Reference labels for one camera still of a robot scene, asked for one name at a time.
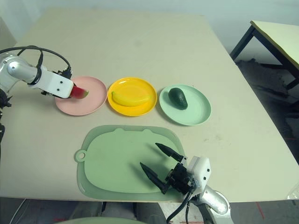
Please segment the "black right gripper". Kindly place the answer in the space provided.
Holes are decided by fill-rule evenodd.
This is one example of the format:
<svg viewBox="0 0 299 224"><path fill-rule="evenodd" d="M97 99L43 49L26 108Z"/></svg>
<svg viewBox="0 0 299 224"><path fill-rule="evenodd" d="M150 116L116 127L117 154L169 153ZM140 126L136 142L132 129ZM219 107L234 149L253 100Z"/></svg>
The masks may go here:
<svg viewBox="0 0 299 224"><path fill-rule="evenodd" d="M168 157L172 157L176 161L185 160L185 157L183 155L180 155L170 147L161 143L155 143L155 145ZM160 189L163 194L168 191L169 185L183 195L189 192L192 193L194 191L195 181L192 178L191 174L187 172L186 167L184 167L182 163L177 163L175 168L170 170L165 179L166 183L161 181L158 178L158 175L148 166L141 162L140 165L146 176Z"/></svg>

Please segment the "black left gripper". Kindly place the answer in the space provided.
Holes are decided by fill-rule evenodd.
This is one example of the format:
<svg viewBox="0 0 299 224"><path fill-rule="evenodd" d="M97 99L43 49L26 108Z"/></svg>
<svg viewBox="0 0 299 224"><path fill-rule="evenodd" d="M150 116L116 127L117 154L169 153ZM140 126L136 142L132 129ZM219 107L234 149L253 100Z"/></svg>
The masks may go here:
<svg viewBox="0 0 299 224"><path fill-rule="evenodd" d="M65 78L71 78L71 69L65 69L63 71L58 70L57 72L53 72Z"/></svg>

